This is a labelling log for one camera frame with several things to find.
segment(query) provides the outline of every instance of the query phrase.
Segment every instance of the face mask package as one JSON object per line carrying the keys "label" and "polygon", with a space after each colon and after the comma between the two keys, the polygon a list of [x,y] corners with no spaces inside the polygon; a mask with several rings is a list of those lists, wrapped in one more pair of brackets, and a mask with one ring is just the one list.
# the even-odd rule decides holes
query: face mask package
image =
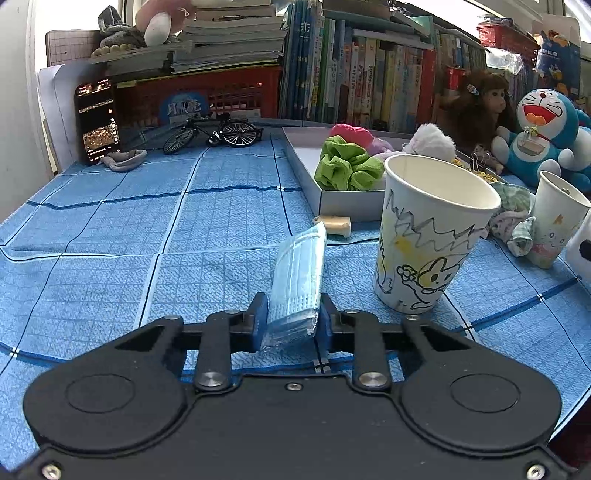
{"label": "face mask package", "polygon": [[314,336],[325,247],[326,228],[322,222],[279,245],[263,348]]}

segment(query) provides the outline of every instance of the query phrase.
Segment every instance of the book spine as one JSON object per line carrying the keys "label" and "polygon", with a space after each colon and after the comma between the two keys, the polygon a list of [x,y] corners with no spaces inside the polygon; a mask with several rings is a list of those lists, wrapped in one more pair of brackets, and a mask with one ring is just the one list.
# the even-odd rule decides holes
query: book spine
{"label": "book spine", "polygon": [[351,46],[351,68],[349,73],[349,99],[347,102],[347,123],[353,125],[355,117],[355,95],[359,70],[359,39],[354,38]]}
{"label": "book spine", "polygon": [[416,53],[416,65],[414,72],[413,115],[411,117],[410,125],[408,126],[408,132],[411,134],[415,132],[417,127],[418,100],[421,96],[421,78],[423,76],[423,51],[417,50]]}
{"label": "book spine", "polygon": [[287,118],[294,118],[294,98],[296,97],[296,75],[298,73],[298,55],[300,52],[301,23],[304,10],[304,0],[296,0],[294,17],[294,42],[290,49],[290,76],[287,91]]}
{"label": "book spine", "polygon": [[335,71],[334,52],[335,52],[335,27],[336,20],[330,20],[329,44],[326,51],[326,77],[324,81],[324,107],[322,109],[321,122],[328,123],[329,102],[334,92],[332,88],[333,73]]}
{"label": "book spine", "polygon": [[456,44],[456,65],[461,69],[465,68],[464,66],[464,58],[462,56],[462,42],[459,38],[454,37],[454,41]]}
{"label": "book spine", "polygon": [[306,8],[306,17],[303,23],[303,32],[301,38],[300,55],[298,62],[300,64],[297,77],[297,98],[295,118],[302,120],[304,111],[304,95],[306,94],[306,73],[308,72],[308,50],[310,45],[310,23],[312,19],[312,5],[308,2]]}
{"label": "book spine", "polygon": [[324,17],[319,18],[318,35],[314,45],[314,85],[312,87],[312,95],[310,98],[310,114],[311,121],[316,120],[316,111],[318,105],[318,90],[320,88],[320,65],[322,62],[322,44],[324,40]]}
{"label": "book spine", "polygon": [[341,89],[343,87],[343,76],[345,75],[345,21],[339,20],[337,26],[339,27],[339,48],[337,49],[335,105],[332,115],[332,123],[334,124],[339,121]]}
{"label": "book spine", "polygon": [[355,107],[353,109],[353,124],[359,126],[361,117],[361,99],[363,96],[363,75],[365,74],[365,46],[367,38],[359,37],[359,58],[357,60],[357,84],[355,85]]}
{"label": "book spine", "polygon": [[361,99],[361,116],[359,125],[369,128],[371,117],[371,106],[374,95],[374,69],[376,54],[376,39],[368,38],[365,46],[365,64],[363,65],[363,96]]}
{"label": "book spine", "polygon": [[396,48],[386,52],[384,65],[384,93],[382,94],[382,122],[389,126],[392,96],[394,95],[394,69],[396,67]]}
{"label": "book spine", "polygon": [[353,30],[345,28],[345,38],[343,45],[343,76],[340,84],[340,102],[338,122],[347,121],[347,108],[349,103],[349,87],[351,76],[351,49],[353,47]]}
{"label": "book spine", "polygon": [[470,73],[472,68],[470,65],[470,57],[468,55],[468,45],[461,41],[460,46],[462,49],[462,65],[464,65],[466,72]]}
{"label": "book spine", "polygon": [[308,39],[308,56],[306,58],[306,72],[304,74],[304,95],[302,97],[302,113],[301,119],[306,120],[308,118],[308,112],[310,111],[310,92],[313,87],[313,76],[312,68],[314,61],[314,42],[316,41],[317,25],[318,25],[318,10],[316,8],[316,0],[312,0],[311,7],[312,13],[310,17],[310,34]]}
{"label": "book spine", "polygon": [[407,50],[403,46],[396,46],[396,64],[394,67],[394,92],[392,94],[392,105],[390,107],[390,128],[391,132],[402,132],[402,119],[406,115],[406,102],[403,97],[405,89],[405,78],[408,76]]}
{"label": "book spine", "polygon": [[433,50],[423,51],[423,68],[421,71],[421,89],[417,106],[417,126],[429,123],[432,117],[432,104],[437,68],[437,53]]}
{"label": "book spine", "polygon": [[375,75],[374,75],[374,99],[371,107],[370,127],[374,127],[374,122],[380,120],[382,116],[382,98],[384,96],[384,71],[386,63],[386,51],[379,48],[375,55]]}
{"label": "book spine", "polygon": [[413,115],[413,104],[414,104],[414,78],[417,71],[416,63],[417,54],[414,48],[408,49],[408,57],[406,62],[406,68],[408,71],[408,78],[405,84],[404,97],[406,100],[404,116],[402,117],[402,131],[404,133],[410,133],[410,125],[414,125],[416,119],[416,113]]}
{"label": "book spine", "polygon": [[284,43],[284,52],[285,52],[285,69],[283,70],[283,77],[281,78],[281,102],[280,102],[280,110],[279,110],[279,117],[286,118],[287,117],[287,92],[289,87],[289,75],[290,75],[290,64],[291,64],[291,51],[293,49],[293,37],[294,37],[294,4],[290,4],[287,8],[287,25],[289,29],[289,33],[286,36],[285,43]]}
{"label": "book spine", "polygon": [[326,82],[326,53],[329,47],[330,18],[324,19],[324,32],[322,38],[322,57],[320,60],[320,77],[318,81],[318,98],[316,103],[316,114],[314,121],[322,121],[322,110],[324,109],[324,83]]}

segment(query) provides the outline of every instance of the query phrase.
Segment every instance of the bookshelf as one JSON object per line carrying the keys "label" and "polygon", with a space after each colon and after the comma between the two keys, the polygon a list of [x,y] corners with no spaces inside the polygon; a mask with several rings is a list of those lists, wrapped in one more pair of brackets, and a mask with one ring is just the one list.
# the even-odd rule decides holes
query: bookshelf
{"label": "bookshelf", "polygon": [[406,134],[430,122],[445,68],[486,68],[486,49],[430,15],[401,15],[325,10],[317,0],[290,5],[279,117]]}

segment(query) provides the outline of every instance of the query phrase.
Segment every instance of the stack of books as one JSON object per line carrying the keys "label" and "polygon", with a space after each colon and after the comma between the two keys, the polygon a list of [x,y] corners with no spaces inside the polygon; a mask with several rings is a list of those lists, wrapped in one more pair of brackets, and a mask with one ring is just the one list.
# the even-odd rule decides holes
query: stack of books
{"label": "stack of books", "polygon": [[234,0],[227,7],[200,9],[185,20],[178,40],[190,51],[175,51],[174,73],[278,64],[287,29],[271,0]]}
{"label": "stack of books", "polygon": [[432,120],[446,66],[486,67],[477,39],[441,29],[432,17],[397,14],[387,21],[296,0],[280,117],[412,134]]}

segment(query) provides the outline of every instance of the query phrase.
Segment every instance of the drawn paper cup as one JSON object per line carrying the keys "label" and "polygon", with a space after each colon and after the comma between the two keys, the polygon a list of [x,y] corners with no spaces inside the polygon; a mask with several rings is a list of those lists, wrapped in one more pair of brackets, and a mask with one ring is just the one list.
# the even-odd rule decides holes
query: drawn paper cup
{"label": "drawn paper cup", "polygon": [[569,182],[543,171],[532,212],[534,243],[527,258],[540,268],[550,268],[583,223],[590,207],[585,195]]}
{"label": "drawn paper cup", "polygon": [[375,291],[389,307],[433,307],[501,206],[487,182],[435,158],[396,155],[387,172]]}

